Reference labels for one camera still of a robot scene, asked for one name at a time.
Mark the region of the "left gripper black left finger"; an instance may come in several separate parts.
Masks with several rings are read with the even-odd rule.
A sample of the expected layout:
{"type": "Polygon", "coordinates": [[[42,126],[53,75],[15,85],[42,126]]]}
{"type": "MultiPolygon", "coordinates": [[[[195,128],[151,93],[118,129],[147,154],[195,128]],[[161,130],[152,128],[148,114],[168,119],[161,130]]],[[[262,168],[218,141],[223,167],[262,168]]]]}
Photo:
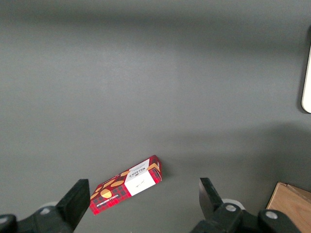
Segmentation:
{"type": "Polygon", "coordinates": [[[17,222],[18,233],[72,233],[90,204],[88,179],[77,183],[54,206],[44,206],[17,222]]]}

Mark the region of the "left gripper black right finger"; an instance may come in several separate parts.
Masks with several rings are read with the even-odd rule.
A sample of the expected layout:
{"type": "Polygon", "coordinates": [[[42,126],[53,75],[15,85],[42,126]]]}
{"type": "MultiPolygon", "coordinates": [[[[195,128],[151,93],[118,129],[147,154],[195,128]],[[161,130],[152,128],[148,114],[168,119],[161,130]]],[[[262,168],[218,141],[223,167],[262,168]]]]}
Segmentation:
{"type": "Polygon", "coordinates": [[[237,233],[242,222],[242,209],[233,203],[224,203],[209,178],[200,178],[199,203],[205,219],[193,233],[237,233]]]}

